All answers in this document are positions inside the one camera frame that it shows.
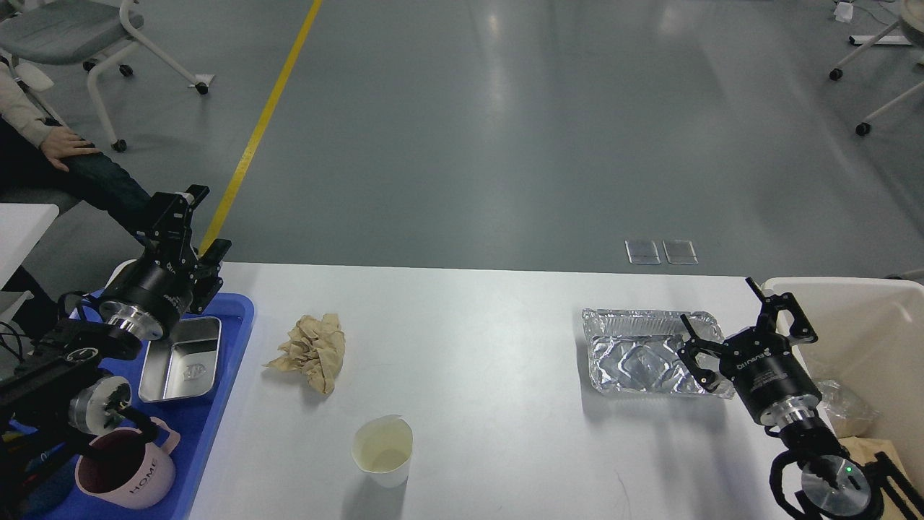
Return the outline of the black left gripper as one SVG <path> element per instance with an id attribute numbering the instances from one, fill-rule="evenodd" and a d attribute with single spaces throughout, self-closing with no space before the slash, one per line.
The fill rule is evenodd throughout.
<path id="1" fill-rule="evenodd" d="M 98 306 L 103 323 L 145 342 L 169 335 L 187 311 L 204 312 L 224 283 L 221 264 L 233 244 L 215 239 L 198 262 L 191 221 L 208 194 L 207 186 L 191 185 L 152 195 L 136 233 L 144 257 L 123 266 L 103 290 Z"/>

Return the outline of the person's hand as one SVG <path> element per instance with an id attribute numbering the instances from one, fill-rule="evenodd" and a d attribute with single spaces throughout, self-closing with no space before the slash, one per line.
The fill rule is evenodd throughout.
<path id="1" fill-rule="evenodd" d="M 65 159 L 94 155 L 101 152 L 92 142 L 83 139 L 72 129 L 66 127 L 49 127 L 49 129 L 50 131 L 40 143 L 39 149 L 55 169 L 69 172 Z"/>

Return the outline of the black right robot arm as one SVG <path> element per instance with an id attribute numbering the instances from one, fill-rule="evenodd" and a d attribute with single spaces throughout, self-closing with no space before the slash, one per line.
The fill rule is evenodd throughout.
<path id="1" fill-rule="evenodd" d="M 707 392 L 731 383 L 753 422 L 785 444 L 769 477 L 776 504 L 794 519 L 880 519 L 891 501 L 905 519 L 921 518 L 922 496 L 892 458 L 879 451 L 871 463 L 852 460 L 819 416 L 821 392 L 794 355 L 818 336 L 795 295 L 746 283 L 760 302 L 756 323 L 714 342 L 681 315 L 689 338 L 679 359 Z"/>

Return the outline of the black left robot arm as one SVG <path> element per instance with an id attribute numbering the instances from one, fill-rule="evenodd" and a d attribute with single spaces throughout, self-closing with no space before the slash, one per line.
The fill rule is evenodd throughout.
<path id="1" fill-rule="evenodd" d="M 33 428 L 2 444 L 2 517 L 21 517 L 22 507 L 43 481 L 75 454 L 108 460 L 92 440 L 123 420 L 141 429 L 131 446 L 154 441 L 151 417 L 132 407 L 122 384 L 101 368 L 107 358 L 132 361 L 143 342 L 168 338 L 183 316 L 199 315 L 222 287 L 220 269 L 230 240 L 212 241 L 204 253 L 191 245 L 194 210 L 208 187 L 156 192 L 141 214 L 136 237 L 144 251 L 122 269 L 92 304 L 100 320 L 63 317 L 32 355 L 2 381 L 2 429 Z M 106 391 L 107 383 L 116 388 Z"/>

